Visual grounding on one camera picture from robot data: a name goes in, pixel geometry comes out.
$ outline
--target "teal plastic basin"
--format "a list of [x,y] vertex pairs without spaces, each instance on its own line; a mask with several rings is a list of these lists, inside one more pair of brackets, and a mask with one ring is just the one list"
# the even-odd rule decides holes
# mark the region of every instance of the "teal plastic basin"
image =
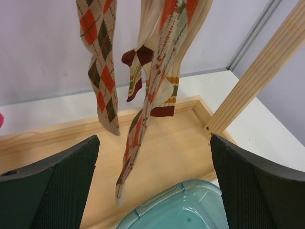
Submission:
[[187,180],[130,212],[117,229],[229,229],[220,188]]

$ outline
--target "wooden tray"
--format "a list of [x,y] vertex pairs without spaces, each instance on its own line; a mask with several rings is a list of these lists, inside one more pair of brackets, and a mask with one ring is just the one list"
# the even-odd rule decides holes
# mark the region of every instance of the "wooden tray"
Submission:
[[[196,96],[178,101],[174,117],[151,122],[137,163],[126,182],[126,200],[115,206],[115,183],[131,121],[138,110],[119,113],[121,136],[105,131],[97,117],[0,137],[0,173],[23,167],[58,153],[96,134],[101,147],[82,219],[82,229],[106,229],[139,204],[188,179],[214,180],[209,141],[203,126],[212,112]],[[227,132],[223,137],[232,141]]]

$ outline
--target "wooden post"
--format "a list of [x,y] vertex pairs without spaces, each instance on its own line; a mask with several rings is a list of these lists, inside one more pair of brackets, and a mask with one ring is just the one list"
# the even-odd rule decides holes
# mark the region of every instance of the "wooden post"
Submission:
[[249,69],[229,93],[203,132],[219,134],[272,80],[305,41],[305,0],[300,0]]

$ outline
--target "black object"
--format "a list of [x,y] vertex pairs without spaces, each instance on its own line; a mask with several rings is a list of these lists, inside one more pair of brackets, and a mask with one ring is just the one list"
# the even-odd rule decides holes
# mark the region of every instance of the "black object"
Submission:
[[96,135],[0,175],[1,229],[78,229],[100,141]]
[[211,138],[231,229],[305,229],[305,173]]

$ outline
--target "white tabletop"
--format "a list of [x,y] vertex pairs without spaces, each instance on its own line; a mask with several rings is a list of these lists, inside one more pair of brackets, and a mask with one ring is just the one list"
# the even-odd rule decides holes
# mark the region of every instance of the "white tabletop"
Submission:
[[[231,71],[180,79],[178,98],[200,95],[215,112],[238,82]],[[144,88],[127,103],[128,87],[118,88],[119,110],[142,106]],[[0,135],[27,131],[96,116],[93,92],[21,104],[0,106],[5,121]],[[305,147],[255,98],[231,123],[227,131],[236,143],[279,164],[305,171]]]

